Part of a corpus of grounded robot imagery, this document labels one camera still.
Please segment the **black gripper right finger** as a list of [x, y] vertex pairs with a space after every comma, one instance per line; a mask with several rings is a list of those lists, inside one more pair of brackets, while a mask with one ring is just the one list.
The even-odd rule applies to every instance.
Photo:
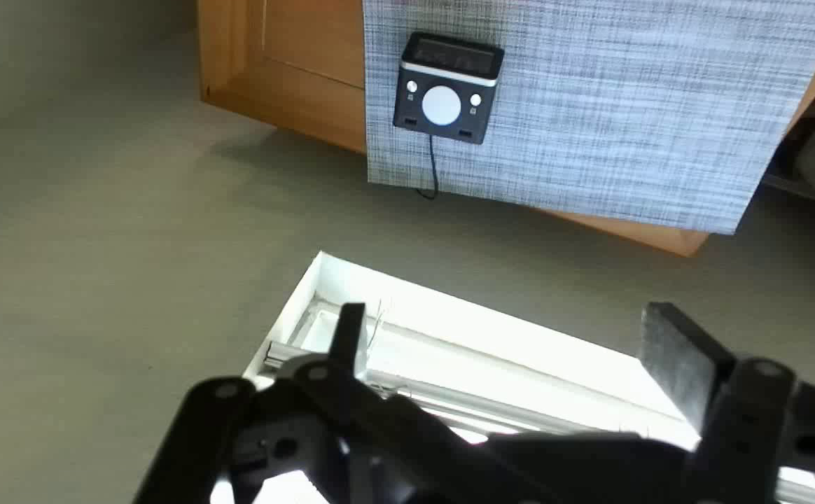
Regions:
[[641, 367], [690, 427], [704, 431], [722, 381], [733, 374], [733, 354], [673, 302], [649, 302], [641, 326]]

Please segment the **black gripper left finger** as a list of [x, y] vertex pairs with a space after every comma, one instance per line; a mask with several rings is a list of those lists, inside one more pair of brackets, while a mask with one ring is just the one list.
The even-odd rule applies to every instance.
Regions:
[[366, 313], [365, 302], [344, 302], [340, 312], [327, 360], [340, 367], [342, 378], [355, 375], [365, 313]]

